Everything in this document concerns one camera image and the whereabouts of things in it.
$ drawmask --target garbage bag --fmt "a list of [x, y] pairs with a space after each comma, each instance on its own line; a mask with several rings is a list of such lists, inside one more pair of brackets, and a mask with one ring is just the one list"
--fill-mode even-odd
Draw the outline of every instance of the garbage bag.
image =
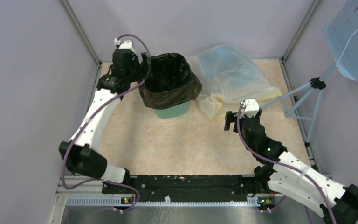
[[266, 75], [236, 45], [212, 47], [188, 62], [203, 85], [197, 102], [211, 120], [224, 103], [240, 103], [252, 98], [261, 102], [281, 95], [279, 88], [271, 86]]
[[[141, 68], [146, 73], [146, 60]], [[151, 57], [151, 74], [139, 93], [146, 107], [161, 110], [195, 100], [201, 89], [186, 59], [178, 53], [166, 53]]]

